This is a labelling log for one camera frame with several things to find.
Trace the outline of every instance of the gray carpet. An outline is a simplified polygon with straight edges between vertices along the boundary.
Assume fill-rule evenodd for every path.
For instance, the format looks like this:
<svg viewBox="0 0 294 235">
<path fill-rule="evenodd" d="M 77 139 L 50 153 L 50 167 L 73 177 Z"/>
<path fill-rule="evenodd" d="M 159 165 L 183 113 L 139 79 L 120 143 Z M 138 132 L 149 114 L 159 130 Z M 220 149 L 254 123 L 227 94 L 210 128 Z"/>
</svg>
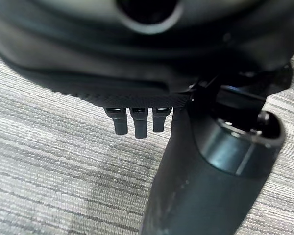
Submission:
<svg viewBox="0 0 294 235">
<path fill-rule="evenodd" d="M 294 235 L 294 85 L 268 99 L 288 131 L 239 235 Z M 0 60 L 0 234 L 137 235 L 170 135 L 116 136 L 103 109 L 33 85 Z"/>
</svg>

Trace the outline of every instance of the striped carpet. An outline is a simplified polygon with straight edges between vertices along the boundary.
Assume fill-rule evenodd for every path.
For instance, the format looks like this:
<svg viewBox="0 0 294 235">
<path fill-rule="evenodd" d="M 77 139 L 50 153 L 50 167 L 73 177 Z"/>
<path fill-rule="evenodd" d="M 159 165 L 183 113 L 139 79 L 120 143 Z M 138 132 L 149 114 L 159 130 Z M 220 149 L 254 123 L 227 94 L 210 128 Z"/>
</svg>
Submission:
<svg viewBox="0 0 294 235">
<path fill-rule="evenodd" d="M 238 235 L 294 235 L 294 85 L 266 109 L 284 120 L 287 143 Z M 132 121 L 116 136 L 103 109 L 0 60 L 0 235 L 137 235 L 170 120 L 162 134 L 151 127 L 146 140 Z"/>
</svg>

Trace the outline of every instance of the hole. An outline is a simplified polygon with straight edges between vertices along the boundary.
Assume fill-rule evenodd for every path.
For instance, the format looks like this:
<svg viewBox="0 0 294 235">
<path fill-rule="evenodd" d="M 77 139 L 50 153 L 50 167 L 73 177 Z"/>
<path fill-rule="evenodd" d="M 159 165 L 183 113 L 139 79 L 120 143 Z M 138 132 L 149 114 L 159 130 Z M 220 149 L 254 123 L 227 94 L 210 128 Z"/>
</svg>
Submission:
<svg viewBox="0 0 294 235">
<path fill-rule="evenodd" d="M 120 113 L 121 112 L 121 109 L 118 109 L 118 108 L 107 108 L 106 109 L 108 113 Z"/>
<path fill-rule="evenodd" d="M 135 114 L 141 114 L 145 112 L 145 108 L 135 108 L 133 109 L 133 113 Z"/>
<path fill-rule="evenodd" d="M 169 108 L 157 108 L 157 113 L 167 113 L 169 110 Z"/>
<path fill-rule="evenodd" d="M 117 0 L 129 18 L 141 24 L 159 24 L 174 12 L 178 0 Z"/>
</svg>

